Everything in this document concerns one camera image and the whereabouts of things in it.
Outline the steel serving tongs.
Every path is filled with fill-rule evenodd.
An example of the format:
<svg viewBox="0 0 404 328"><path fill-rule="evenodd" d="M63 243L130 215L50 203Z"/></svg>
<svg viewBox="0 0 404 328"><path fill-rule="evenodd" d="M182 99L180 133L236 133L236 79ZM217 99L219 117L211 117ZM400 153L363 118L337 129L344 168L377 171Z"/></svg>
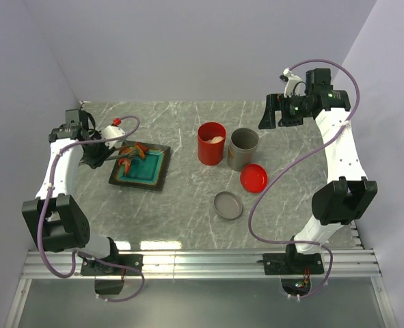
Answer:
<svg viewBox="0 0 404 328"><path fill-rule="evenodd" d="M122 153L119 155L109 156L108 158L105 159L105 161L117 161L120 159L131 159L136 156L137 156L137 151L131 150L130 152Z"/></svg>

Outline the steamed bun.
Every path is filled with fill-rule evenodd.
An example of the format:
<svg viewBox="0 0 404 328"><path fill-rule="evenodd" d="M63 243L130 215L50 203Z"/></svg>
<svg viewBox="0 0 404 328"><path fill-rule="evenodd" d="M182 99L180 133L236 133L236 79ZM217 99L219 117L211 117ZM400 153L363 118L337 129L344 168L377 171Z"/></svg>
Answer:
<svg viewBox="0 0 404 328"><path fill-rule="evenodd" d="M216 137L214 137L214 138L212 138L212 139L207 140L206 142L207 142L208 144L217 144L217 143L222 142L223 140L224 140L224 137L222 137L222 136L216 136Z"/></svg>

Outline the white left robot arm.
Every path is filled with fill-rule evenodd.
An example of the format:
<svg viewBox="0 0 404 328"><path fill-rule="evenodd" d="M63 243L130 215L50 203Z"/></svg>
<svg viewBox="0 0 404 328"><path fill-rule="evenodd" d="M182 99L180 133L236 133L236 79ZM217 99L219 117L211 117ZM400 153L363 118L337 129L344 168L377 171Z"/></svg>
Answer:
<svg viewBox="0 0 404 328"><path fill-rule="evenodd" d="M106 275L117 273L121 257L109 237L91 233L87 217L72 196L81 161L100 167L121 144L116 137L125 132L119 121L96 130L92 114L82 109L65 113L66 122L49 134L51 157L35 199L22 205L22 215L31 237L43 251L80 250L96 256L97 267Z"/></svg>

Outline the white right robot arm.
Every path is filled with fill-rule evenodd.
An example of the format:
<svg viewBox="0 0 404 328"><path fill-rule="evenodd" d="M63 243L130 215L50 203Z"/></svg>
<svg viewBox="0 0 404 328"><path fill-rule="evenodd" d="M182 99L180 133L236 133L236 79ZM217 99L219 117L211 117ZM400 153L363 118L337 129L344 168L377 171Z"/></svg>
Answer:
<svg viewBox="0 0 404 328"><path fill-rule="evenodd" d="M335 90L329 68L315 68L301 79L289 69L280 77L286 86L281 94L266 99L264 116L258 127L299 126L313 118L325 144L327 184L312 197L312 216L293 237L295 250L284 257L292 273L302 272L307 255L319 252L336 231L359 219L377 194L377 183L369 180L358 158L350 123L348 93Z"/></svg>

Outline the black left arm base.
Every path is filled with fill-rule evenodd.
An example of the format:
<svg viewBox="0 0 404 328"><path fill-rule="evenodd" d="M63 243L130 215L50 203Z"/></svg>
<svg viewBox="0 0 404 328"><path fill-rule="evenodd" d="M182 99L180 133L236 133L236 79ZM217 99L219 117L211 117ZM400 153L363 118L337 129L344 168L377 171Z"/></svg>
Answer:
<svg viewBox="0 0 404 328"><path fill-rule="evenodd" d="M112 259L96 259L82 254L81 276L95 277L94 290L98 298L111 303L123 302L139 295L144 289L145 277L142 273L144 257L141 254L118 254ZM130 296L123 299L110 299L118 296L126 278L140 277L140 287Z"/></svg>

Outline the red sausage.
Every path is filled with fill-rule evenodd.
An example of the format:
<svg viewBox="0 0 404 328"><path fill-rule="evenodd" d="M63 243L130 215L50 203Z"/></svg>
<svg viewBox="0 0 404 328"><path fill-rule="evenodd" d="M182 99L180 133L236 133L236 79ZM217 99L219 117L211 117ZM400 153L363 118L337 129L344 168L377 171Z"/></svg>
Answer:
<svg viewBox="0 0 404 328"><path fill-rule="evenodd" d="M131 160L129 158L121 158L118 160L118 165L124 168L124 174L127 175L130 172Z"/></svg>

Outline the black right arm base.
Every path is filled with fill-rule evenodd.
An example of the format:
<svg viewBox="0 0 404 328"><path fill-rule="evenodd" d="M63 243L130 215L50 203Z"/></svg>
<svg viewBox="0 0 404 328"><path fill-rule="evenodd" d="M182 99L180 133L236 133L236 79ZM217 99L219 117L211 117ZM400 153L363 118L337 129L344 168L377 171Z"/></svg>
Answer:
<svg viewBox="0 0 404 328"><path fill-rule="evenodd" d="M263 265L265 275L282 275L281 286L287 295L303 297L310 293L311 275L324 274L323 260L319 253L300 254L295 248L284 253L265 253L258 263Z"/></svg>

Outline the orange fried food pieces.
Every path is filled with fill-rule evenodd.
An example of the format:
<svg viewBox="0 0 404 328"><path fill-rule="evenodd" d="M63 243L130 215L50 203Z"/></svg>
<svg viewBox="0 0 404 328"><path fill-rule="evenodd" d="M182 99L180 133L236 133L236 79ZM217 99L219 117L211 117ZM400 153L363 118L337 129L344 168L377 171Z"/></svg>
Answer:
<svg viewBox="0 0 404 328"><path fill-rule="evenodd" d="M136 143L132 146L125 146L120 149L120 156L122 159L133 159L139 157L141 159L146 158L149 148L140 143Z"/></svg>

